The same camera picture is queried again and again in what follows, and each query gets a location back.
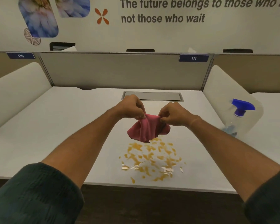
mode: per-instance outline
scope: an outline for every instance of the desk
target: desk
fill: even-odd
[[[75,87],[52,87],[27,108],[0,128],[0,178],[10,178],[23,166],[40,162],[64,139],[88,124],[107,109],[116,105],[124,89],[80,90]],[[216,127],[223,124],[212,109],[202,91],[189,90],[134,90],[145,92],[181,92],[184,102],[180,104]],[[144,101],[149,114],[157,115],[167,104],[164,101]],[[168,149],[173,144],[176,159],[182,158],[174,166],[173,177],[163,181],[153,181],[159,173],[149,166],[149,174],[135,170],[121,170],[122,163],[132,166],[127,154],[129,143],[135,143],[127,135],[127,130],[136,122],[134,119],[120,120],[107,138],[85,184],[135,186],[146,188],[182,189],[193,191],[234,192],[220,169],[207,153],[199,140],[185,127],[172,127],[168,135],[159,137]],[[141,144],[144,154],[144,143]],[[153,158],[158,167],[163,161]]]
[[[264,108],[264,114],[244,142],[280,164],[280,93],[254,93]]]

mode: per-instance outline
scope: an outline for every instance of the blue number plate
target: blue number plate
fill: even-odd
[[[179,62],[207,62],[209,55],[193,55],[181,54],[179,55]]]
[[[35,60],[35,56],[32,52],[7,52],[10,59],[28,59]]]

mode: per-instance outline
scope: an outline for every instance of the blue spray nozzle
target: blue spray nozzle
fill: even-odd
[[[246,110],[255,110],[254,105],[247,101],[233,99],[232,104],[237,107],[234,113],[237,117],[242,117],[246,113]]]

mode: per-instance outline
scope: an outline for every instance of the concentric circle design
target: concentric circle design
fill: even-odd
[[[24,36],[27,39],[27,41],[30,42],[32,45],[38,46],[41,43],[41,38],[40,37],[32,37],[28,28],[25,28]]]

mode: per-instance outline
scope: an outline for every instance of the microfiber cloth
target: microfiber cloth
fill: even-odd
[[[160,122],[160,116],[145,114],[146,118],[136,122],[128,131],[127,134],[131,139],[149,142],[159,136],[170,132],[170,126]]]

